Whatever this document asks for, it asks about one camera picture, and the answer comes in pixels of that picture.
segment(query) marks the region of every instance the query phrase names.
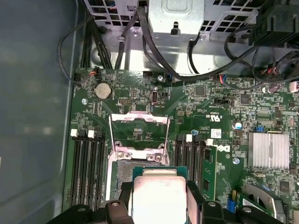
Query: cpu socket lever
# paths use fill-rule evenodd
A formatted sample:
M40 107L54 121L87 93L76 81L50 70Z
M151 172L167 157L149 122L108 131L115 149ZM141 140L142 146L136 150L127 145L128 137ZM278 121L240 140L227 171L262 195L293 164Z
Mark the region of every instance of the cpu socket lever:
M145 122L159 123L166 125L165 142L160 144L158 148L144 148L136 150L134 147L123 146L114 139L113 122L126 121L132 122L135 119L143 119ZM109 127L112 142L112 150L108 155L107 168L107 184L106 184L106 200L110 199L112 163L117 160L145 160L161 163L161 165L169 166L170 159L167 151L168 132L170 119L168 117L156 117L149 112L131 111L127 114L110 114Z

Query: heatsink fins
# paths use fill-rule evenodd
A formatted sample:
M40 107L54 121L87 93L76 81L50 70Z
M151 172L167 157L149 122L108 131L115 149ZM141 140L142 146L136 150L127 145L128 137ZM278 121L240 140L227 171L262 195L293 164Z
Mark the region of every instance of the heatsink fins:
M249 133L248 140L248 166L289 168L288 134Z

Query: motherboard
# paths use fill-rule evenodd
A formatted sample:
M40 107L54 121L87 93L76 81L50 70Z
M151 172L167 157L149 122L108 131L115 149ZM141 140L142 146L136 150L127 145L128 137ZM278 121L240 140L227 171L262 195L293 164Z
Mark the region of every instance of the motherboard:
M206 200L231 212L253 205L293 223L299 97L285 84L235 91L217 76L185 84L164 73L91 68L75 78L90 74L73 90L64 210L117 199L134 167L185 166ZM227 83L246 88L254 80ZM265 194L283 211L269 209Z

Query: blue connector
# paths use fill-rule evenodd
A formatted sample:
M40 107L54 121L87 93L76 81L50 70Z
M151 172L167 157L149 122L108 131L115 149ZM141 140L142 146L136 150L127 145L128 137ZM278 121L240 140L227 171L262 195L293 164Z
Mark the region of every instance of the blue connector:
M235 213L236 202L234 202L231 198L228 199L228 204L226 205L226 209L230 212Z

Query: usb port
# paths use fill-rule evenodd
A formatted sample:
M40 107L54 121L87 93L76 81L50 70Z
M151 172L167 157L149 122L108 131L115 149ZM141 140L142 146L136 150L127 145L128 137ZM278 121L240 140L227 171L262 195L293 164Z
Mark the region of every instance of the usb port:
M158 101L158 92L157 92L157 91L153 91L153 92L151 93L151 102L152 102L153 104L156 104L157 101Z

